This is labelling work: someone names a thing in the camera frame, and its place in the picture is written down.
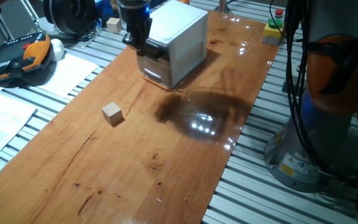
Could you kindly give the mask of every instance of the wooden block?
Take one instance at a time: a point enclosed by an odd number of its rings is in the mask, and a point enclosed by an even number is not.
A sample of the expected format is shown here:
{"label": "wooden block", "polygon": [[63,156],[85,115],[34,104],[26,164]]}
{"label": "wooden block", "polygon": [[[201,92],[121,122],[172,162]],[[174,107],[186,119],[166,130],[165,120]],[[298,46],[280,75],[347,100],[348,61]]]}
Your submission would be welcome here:
{"label": "wooden block", "polygon": [[110,18],[106,24],[107,29],[111,33],[118,34],[122,30],[122,24],[120,19]]}
{"label": "wooden block", "polygon": [[102,108],[102,113],[105,120],[113,127],[124,120],[121,109],[114,102]]}

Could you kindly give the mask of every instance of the wooden table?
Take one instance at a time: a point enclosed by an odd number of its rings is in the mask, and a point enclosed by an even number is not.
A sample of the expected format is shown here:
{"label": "wooden table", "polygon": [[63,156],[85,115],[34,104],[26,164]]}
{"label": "wooden table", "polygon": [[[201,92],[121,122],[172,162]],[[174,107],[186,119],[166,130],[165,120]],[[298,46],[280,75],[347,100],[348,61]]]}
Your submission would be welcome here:
{"label": "wooden table", "polygon": [[199,223],[278,50],[262,23],[208,16],[207,59],[174,90],[126,48],[52,119],[0,172],[0,223]]}

